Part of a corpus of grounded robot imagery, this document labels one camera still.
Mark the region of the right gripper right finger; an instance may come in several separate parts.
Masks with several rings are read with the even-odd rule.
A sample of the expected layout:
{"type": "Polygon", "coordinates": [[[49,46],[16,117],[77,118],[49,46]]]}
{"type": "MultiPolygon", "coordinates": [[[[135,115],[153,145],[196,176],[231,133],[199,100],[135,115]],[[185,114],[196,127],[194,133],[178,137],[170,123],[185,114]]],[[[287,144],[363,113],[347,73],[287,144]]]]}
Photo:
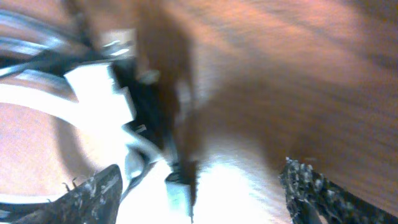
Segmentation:
{"type": "Polygon", "coordinates": [[[279,180],[292,223],[397,223],[396,216],[348,192],[310,164],[285,160],[279,180]]]}

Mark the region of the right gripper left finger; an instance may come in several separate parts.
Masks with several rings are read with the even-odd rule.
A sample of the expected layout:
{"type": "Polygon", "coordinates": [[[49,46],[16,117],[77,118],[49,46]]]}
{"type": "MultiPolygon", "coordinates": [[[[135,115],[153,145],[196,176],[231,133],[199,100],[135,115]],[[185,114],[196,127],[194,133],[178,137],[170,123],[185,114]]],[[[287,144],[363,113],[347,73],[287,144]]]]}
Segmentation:
{"type": "Polygon", "coordinates": [[[12,224],[115,224],[122,188],[120,168],[113,164],[12,224]]]}

